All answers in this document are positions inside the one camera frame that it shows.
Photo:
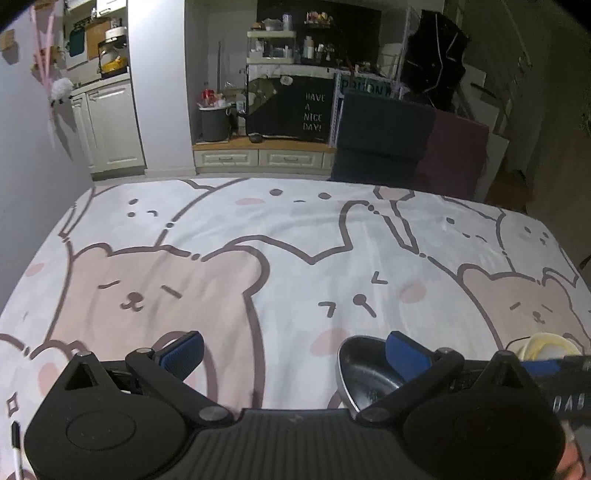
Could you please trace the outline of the right human hand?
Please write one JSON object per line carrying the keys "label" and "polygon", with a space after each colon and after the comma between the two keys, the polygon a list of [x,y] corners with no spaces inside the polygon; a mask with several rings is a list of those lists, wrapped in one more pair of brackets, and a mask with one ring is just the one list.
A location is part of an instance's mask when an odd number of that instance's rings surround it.
{"label": "right human hand", "polygon": [[561,422],[565,435],[565,449],[554,473],[554,480],[588,480],[583,455],[577,443],[575,433],[568,421]]}

